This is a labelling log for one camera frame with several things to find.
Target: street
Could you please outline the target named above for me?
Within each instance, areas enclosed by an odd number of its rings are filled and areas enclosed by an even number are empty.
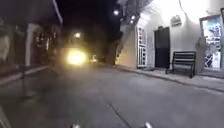
[[[0,88],[12,128],[223,128],[224,94],[106,66],[45,70]]]

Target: dark doorway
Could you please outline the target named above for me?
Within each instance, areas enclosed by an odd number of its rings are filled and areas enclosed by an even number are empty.
[[[155,36],[155,67],[168,68],[170,63],[170,29],[156,30]]]

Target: white building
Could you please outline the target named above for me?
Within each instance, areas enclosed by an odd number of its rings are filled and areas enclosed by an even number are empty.
[[[221,8],[223,0],[153,0],[124,36],[116,64],[161,68],[174,51],[196,51],[198,73],[224,74]]]

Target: sign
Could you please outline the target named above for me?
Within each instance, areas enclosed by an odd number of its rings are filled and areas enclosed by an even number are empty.
[[[174,26],[178,26],[178,25],[181,25],[182,22],[181,22],[181,17],[179,15],[176,15],[174,17],[172,17],[171,19],[171,25],[174,27]]]

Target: building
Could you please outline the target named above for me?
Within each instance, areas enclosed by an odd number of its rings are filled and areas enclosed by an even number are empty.
[[[0,2],[0,75],[21,65],[36,66],[35,43],[40,33],[55,40],[63,20],[55,0],[2,0]]]
[[[197,73],[224,76],[223,7],[223,0],[147,1],[122,38],[116,64],[164,68],[174,51],[196,51]]]

